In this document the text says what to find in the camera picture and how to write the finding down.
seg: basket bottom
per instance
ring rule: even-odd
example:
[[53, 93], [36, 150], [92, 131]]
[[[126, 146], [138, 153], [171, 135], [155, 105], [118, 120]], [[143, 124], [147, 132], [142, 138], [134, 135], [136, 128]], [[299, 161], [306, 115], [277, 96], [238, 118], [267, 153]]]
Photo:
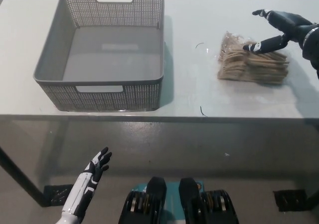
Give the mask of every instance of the basket bottom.
[[64, 81], [144, 81], [162, 76], [161, 32], [153, 27], [75, 31]]

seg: perforated basket side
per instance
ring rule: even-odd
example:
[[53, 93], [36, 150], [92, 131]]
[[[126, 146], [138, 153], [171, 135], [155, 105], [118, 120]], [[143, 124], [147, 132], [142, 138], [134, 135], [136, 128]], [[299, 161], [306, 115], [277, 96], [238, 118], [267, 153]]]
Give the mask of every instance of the perforated basket side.
[[98, 2], [65, 0], [74, 24], [82, 26], [152, 26], [159, 27], [163, 0]]
[[61, 111], [153, 111], [160, 106], [161, 81], [153, 85], [123, 86], [118, 93], [82, 93], [73, 86], [42, 86]]

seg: robot finger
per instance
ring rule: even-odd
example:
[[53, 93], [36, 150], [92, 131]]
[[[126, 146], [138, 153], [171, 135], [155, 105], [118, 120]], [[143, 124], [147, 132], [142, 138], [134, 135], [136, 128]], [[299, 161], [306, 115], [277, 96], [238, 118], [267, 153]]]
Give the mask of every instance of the robot finger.
[[103, 167], [105, 164], [107, 164], [110, 161], [110, 158], [112, 156], [112, 153], [107, 153], [104, 156], [102, 156], [101, 160], [100, 160], [100, 167]]
[[106, 171], [109, 169], [109, 166], [108, 165], [105, 165], [104, 167], [102, 167], [102, 171]]
[[264, 18], [267, 19], [268, 15], [270, 14], [271, 10], [267, 10], [267, 9], [261, 9], [261, 10], [256, 10], [256, 11], [253, 11], [253, 15], [254, 16], [262, 16]]

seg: white table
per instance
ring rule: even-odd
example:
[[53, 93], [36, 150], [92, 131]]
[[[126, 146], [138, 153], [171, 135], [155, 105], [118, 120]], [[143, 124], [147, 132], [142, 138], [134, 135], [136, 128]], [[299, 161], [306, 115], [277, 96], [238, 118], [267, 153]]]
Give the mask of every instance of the white table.
[[289, 77], [281, 87], [220, 81], [216, 55], [228, 30], [263, 40], [280, 34], [255, 17], [255, 9], [301, 14], [319, 22], [318, 0], [165, 0], [165, 42], [172, 64], [165, 68], [161, 107], [154, 112], [61, 112], [32, 75], [58, 0], [4, 0], [0, 6], [0, 116], [127, 121], [319, 122], [319, 80], [291, 42]]

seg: table leg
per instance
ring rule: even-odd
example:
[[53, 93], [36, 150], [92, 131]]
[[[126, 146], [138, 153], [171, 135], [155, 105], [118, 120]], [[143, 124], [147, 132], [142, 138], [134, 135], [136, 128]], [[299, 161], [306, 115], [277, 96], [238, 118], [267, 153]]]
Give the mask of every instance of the table leg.
[[0, 166], [41, 206], [49, 207], [50, 201], [17, 167], [0, 147]]

